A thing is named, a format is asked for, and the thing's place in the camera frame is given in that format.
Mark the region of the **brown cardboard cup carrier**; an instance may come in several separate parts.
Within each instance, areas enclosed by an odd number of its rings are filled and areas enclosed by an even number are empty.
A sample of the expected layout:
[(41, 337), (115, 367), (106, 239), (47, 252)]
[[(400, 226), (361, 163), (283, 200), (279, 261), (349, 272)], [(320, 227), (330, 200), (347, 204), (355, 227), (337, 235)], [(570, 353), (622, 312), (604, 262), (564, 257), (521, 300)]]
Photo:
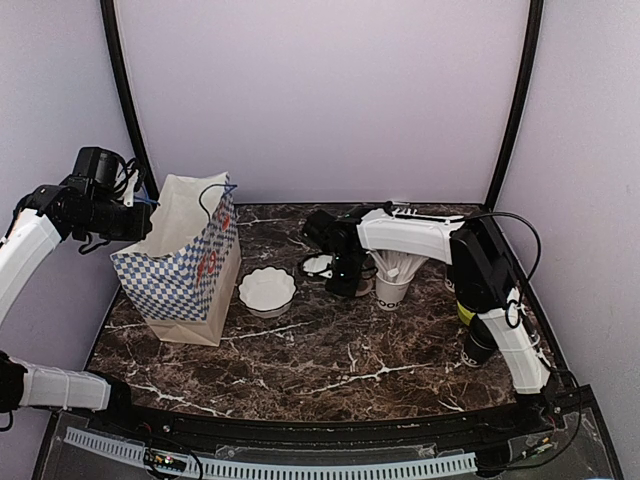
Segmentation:
[(360, 298), (368, 295), (374, 288), (377, 266), (375, 260), (367, 253), (361, 265), (360, 277), (355, 291), (355, 297)]

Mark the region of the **checkered paper takeout bag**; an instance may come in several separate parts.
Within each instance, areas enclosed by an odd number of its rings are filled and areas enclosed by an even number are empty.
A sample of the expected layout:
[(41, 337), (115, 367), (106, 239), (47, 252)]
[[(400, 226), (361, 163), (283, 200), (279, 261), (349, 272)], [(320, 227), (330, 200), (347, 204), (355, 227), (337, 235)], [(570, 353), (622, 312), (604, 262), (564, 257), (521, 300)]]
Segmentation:
[(228, 173), (170, 174), (145, 239), (112, 254), (124, 293), (159, 340), (216, 347), (241, 266)]

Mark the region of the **black paper coffee cup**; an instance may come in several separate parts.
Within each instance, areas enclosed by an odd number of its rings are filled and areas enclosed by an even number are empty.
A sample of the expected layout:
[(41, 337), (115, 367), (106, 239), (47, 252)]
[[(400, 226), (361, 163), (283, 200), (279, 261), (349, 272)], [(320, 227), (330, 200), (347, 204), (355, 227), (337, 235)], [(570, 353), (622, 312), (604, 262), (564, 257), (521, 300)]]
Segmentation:
[(454, 268), (450, 265), (446, 266), (444, 285), (448, 291), (452, 293), (455, 292), (455, 271)]

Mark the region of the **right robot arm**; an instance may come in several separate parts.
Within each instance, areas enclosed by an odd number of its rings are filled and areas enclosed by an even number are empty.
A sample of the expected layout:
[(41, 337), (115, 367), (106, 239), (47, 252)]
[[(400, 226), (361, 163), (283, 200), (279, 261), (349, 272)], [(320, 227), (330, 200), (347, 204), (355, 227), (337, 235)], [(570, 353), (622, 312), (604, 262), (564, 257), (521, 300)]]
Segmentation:
[(489, 215), (420, 215), (388, 202), (339, 217), (317, 210), (302, 234), (331, 256), (325, 288), (341, 297), (355, 297), (366, 258), (374, 253), (395, 251), (448, 265), (456, 301), (471, 314), (463, 362), (479, 367), (499, 352), (517, 396), (528, 396), (511, 410), (511, 426), (530, 434), (547, 420), (549, 405), (541, 395), (550, 393), (563, 372), (545, 357), (540, 336), (523, 311), (519, 287), (529, 281), (519, 279)]

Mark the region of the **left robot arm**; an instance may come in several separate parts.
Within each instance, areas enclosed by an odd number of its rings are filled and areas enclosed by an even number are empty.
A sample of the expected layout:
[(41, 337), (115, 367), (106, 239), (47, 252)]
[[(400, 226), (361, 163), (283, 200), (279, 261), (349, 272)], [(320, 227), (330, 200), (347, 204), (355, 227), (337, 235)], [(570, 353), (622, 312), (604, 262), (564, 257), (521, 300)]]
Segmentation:
[[(9, 313), (38, 267), (66, 239), (79, 241), (82, 255), (144, 239), (153, 208), (134, 194), (145, 176), (137, 159), (83, 147), (64, 180), (24, 196), (1, 239), (1, 313)], [(97, 374), (1, 355), (1, 410), (7, 414), (24, 407), (101, 412), (117, 434), (131, 436), (141, 427), (141, 415), (121, 398), (127, 395), (122, 383)]]

